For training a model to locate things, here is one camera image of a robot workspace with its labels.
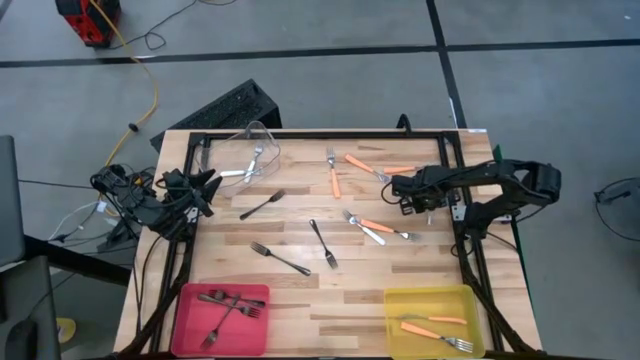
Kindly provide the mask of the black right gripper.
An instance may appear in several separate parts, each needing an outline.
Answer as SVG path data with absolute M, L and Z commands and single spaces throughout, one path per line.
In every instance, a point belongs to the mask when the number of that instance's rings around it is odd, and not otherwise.
M 448 168 L 423 168 L 414 176 L 392 176 L 392 194 L 400 198 L 403 215 L 423 213 L 445 207 L 447 190 L 440 184 L 452 174 Z

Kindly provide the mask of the yellow round object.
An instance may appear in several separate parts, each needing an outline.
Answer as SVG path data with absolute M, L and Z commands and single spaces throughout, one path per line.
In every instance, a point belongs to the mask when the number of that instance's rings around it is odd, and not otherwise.
M 58 317 L 56 319 L 57 338 L 60 344 L 68 343 L 77 331 L 77 323 L 71 318 Z

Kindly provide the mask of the red and black box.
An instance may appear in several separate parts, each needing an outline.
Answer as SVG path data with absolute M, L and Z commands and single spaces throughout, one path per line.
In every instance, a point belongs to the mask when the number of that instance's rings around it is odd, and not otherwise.
M 119 0 L 94 0 L 116 25 L 121 13 Z M 55 0 L 58 13 L 87 47 L 108 48 L 114 32 L 90 0 Z

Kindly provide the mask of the black crate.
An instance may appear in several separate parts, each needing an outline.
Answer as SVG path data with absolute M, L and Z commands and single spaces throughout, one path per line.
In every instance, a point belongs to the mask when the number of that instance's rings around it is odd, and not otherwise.
M 281 129 L 278 105 L 249 79 L 175 123 L 169 130 L 241 129 L 252 121 L 268 129 Z

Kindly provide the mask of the black metal fork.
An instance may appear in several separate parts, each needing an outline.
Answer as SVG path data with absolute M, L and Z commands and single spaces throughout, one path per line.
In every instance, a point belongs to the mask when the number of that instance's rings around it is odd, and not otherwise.
M 206 295 L 206 294 L 199 294 L 197 296 L 197 298 L 199 300 L 201 300 L 201 301 L 215 303 L 215 304 L 218 304 L 218 305 L 226 306 L 227 308 L 230 308 L 230 309 L 238 310 L 241 314 L 243 314 L 244 316 L 247 316 L 247 317 L 258 318 L 260 316 L 260 314 L 261 314 L 261 311 L 258 308 L 253 308 L 253 307 L 250 307 L 250 306 L 232 305 L 230 302 L 217 300 L 214 297 L 211 297 L 211 296 Z
M 277 260 L 279 260 L 280 262 L 290 266 L 291 268 L 295 269 L 296 271 L 298 271 L 299 273 L 305 275 L 305 276 L 310 276 L 312 274 L 312 272 L 300 265 L 294 264 L 292 262 L 289 262 L 288 260 L 285 260 L 277 255 L 275 255 L 269 248 L 267 248 L 266 246 L 257 243 L 257 242 L 252 242 L 250 245 L 250 248 L 252 250 L 254 250 L 255 252 L 259 253 L 260 255 L 264 256 L 264 257 L 273 257 Z
M 273 195 L 271 195 L 266 201 L 264 201 L 263 203 L 261 203 L 260 205 L 254 207 L 253 209 L 243 213 L 242 215 L 239 216 L 239 219 L 241 221 L 246 220 L 248 217 L 250 217 L 252 214 L 254 214 L 255 212 L 257 212 L 258 210 L 260 210 L 262 207 L 264 207 L 265 205 L 269 204 L 269 203 L 275 203 L 277 201 L 279 201 L 284 195 L 286 194 L 286 191 L 284 189 L 280 189 L 278 190 L 276 193 L 274 193 Z
M 320 240 L 320 242 L 321 242 L 321 244 L 322 244 L 322 246 L 324 248 L 325 259 L 326 259 L 327 263 L 329 264 L 329 266 L 333 270 L 337 269 L 338 268 L 337 260 L 336 260 L 335 256 L 333 255 L 333 253 L 326 246 L 325 241 L 324 241 L 324 239 L 323 239 L 323 237 L 322 237 L 322 235 L 320 233 L 320 230 L 319 230 L 319 228 L 317 226 L 316 221 L 314 219 L 310 219 L 309 220 L 309 224 L 310 224 L 311 228 L 313 229 L 313 231 L 315 232 L 315 234 L 317 235 L 317 237 L 319 238 L 319 240 Z
M 217 339 L 219 337 L 220 328 L 222 327 L 222 325 L 223 325 L 224 321 L 226 320 L 226 318 L 229 316 L 229 314 L 234 309 L 234 306 L 239 302 L 239 299 L 240 299 L 239 295 L 234 296 L 232 298 L 231 303 L 227 306 L 226 312 L 221 317 L 221 319 L 218 321 L 216 327 L 207 335 L 205 340 L 200 345 L 200 349 L 201 350 L 209 349 L 217 341 Z
M 210 290 L 209 295 L 214 299 L 220 300 L 220 301 L 232 298 L 232 295 L 228 294 L 224 290 Z M 240 298 L 240 301 L 247 303 L 250 306 L 258 307 L 258 308 L 264 308 L 266 306 L 266 303 L 261 300 Z

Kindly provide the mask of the dark grey desk surface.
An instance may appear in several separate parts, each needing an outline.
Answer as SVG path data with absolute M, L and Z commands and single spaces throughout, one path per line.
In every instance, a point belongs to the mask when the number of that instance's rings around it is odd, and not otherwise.
M 35 360 L 61 360 L 49 264 L 44 256 L 0 272 L 0 360 L 5 360 L 9 330 L 19 321 L 37 324 Z

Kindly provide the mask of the black computer mouse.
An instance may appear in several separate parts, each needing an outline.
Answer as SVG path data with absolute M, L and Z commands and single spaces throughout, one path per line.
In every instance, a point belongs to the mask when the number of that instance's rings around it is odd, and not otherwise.
M 31 319 L 17 322 L 7 335 L 5 360 L 35 360 L 37 355 L 37 324 Z

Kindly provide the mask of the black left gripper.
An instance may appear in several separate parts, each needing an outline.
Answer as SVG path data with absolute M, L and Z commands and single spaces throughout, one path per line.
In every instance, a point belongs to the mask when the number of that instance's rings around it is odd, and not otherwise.
M 222 177 L 210 180 L 215 172 L 215 169 L 195 175 L 185 175 L 178 169 L 164 172 L 161 181 L 166 192 L 162 204 L 177 211 L 196 208 L 205 217 L 211 217 L 210 203 L 223 180 Z

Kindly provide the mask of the black stand bar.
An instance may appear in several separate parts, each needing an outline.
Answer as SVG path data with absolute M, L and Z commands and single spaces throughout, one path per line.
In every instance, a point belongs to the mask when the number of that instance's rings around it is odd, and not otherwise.
M 127 286 L 131 271 L 125 267 L 58 247 L 31 236 L 24 236 L 24 260 L 45 256 L 58 269 L 104 282 Z

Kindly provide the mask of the yellow plastic bin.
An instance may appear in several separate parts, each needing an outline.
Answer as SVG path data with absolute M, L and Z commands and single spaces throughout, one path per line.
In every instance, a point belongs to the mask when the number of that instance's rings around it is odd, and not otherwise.
M 383 301 L 387 346 L 393 360 L 480 359 L 485 355 L 476 299 L 469 286 L 392 288 L 384 291 Z M 468 324 L 391 318 L 407 313 L 462 318 Z M 462 352 L 443 341 L 409 333 L 400 328 L 401 322 L 471 342 L 474 350 L 472 353 Z

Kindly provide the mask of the grey flat panel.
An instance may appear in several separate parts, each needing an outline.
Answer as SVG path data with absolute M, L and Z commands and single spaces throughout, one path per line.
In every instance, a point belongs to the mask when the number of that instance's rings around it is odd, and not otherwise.
M 25 253 L 14 138 L 0 135 L 0 267 Z

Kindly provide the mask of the green edge panel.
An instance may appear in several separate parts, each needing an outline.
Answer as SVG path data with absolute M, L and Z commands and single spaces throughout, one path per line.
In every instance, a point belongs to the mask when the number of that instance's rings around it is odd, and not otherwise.
M 502 150 L 499 145 L 495 146 L 495 148 L 492 150 L 492 154 L 496 161 L 503 160 Z M 510 242 L 495 234 L 492 234 L 491 237 L 500 241 L 503 245 L 511 248 L 513 251 L 515 251 L 518 254 L 519 257 L 522 257 L 521 239 L 520 239 L 519 229 L 518 229 L 516 220 L 517 218 L 515 216 L 512 216 L 512 219 L 510 221 L 510 226 L 511 226 L 512 234 L 514 238 L 513 242 Z

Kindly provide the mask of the pink plastic bin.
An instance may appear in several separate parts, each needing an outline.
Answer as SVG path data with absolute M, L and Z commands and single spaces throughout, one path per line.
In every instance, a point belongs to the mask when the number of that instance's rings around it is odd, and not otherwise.
M 199 294 L 209 295 L 210 290 L 224 290 L 232 298 L 239 295 L 240 298 L 261 300 L 266 306 L 253 307 L 239 299 L 236 305 L 258 308 L 260 316 L 247 317 L 233 309 L 220 328 L 217 341 L 209 349 L 201 350 L 200 345 L 227 310 L 226 306 L 197 298 Z M 232 298 L 222 301 L 231 303 Z M 187 284 L 182 287 L 179 295 L 170 351 L 183 358 L 261 356 L 266 351 L 269 302 L 270 289 L 263 284 Z

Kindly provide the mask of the clear plastic bin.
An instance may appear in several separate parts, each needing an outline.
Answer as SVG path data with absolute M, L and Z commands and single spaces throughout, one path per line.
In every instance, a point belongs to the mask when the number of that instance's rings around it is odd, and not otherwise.
M 245 184 L 244 177 L 223 178 L 217 194 L 231 198 L 259 182 L 266 180 L 279 170 L 279 156 L 281 147 L 269 130 L 259 121 L 252 121 L 248 126 L 233 134 L 224 135 L 221 139 L 214 140 L 209 136 L 210 142 L 196 151 L 197 169 L 204 172 L 215 169 L 215 177 L 221 171 L 247 170 L 254 155 L 254 148 L 258 143 L 264 144 L 264 151 L 260 155 L 257 167 L 262 169 L 261 176 L 253 176 L 249 184 Z

